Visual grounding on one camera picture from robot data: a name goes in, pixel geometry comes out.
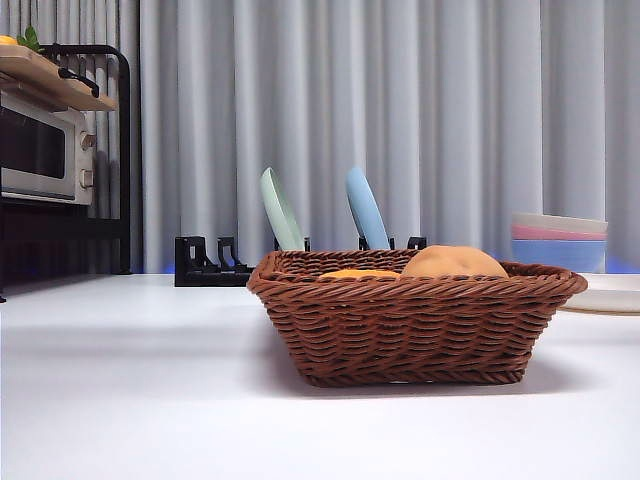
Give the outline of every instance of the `wicker basket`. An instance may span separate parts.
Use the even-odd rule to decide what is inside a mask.
[[[343,268],[400,272],[416,253],[272,252],[247,286],[300,374],[322,387],[518,382],[556,309],[587,288],[568,270],[508,262],[508,279],[318,278]]]

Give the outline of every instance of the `orange fruit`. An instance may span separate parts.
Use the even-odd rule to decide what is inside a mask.
[[[18,41],[8,35],[0,35],[0,45],[17,45]]]
[[[417,253],[402,270],[403,277],[488,275],[508,278],[496,260],[473,247],[432,245]]]
[[[320,275],[320,278],[362,278],[362,277],[394,277],[398,278],[399,273],[392,272],[391,270],[356,270],[345,269],[335,272],[327,272]]]

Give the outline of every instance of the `pink bowl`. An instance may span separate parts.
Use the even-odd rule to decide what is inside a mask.
[[[607,233],[568,232],[512,224],[511,238],[514,240],[606,240]]]

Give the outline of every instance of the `plate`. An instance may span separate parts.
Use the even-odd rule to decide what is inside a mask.
[[[280,248],[304,251],[304,238],[300,233],[298,222],[284,195],[282,185],[271,167],[267,168],[260,177],[260,190],[264,209],[267,211],[271,229]]]
[[[360,167],[347,173],[347,198],[358,233],[367,240],[369,248],[388,250],[389,237],[378,204]]]
[[[581,273],[589,288],[571,297],[566,308],[640,314],[640,275]]]

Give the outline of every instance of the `wooden shelf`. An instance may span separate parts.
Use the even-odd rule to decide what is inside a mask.
[[[91,95],[91,89],[74,79],[62,79],[58,66],[49,59],[20,45],[0,45],[0,72],[13,79],[46,92],[51,103],[81,111],[110,111],[116,109],[112,98]]]

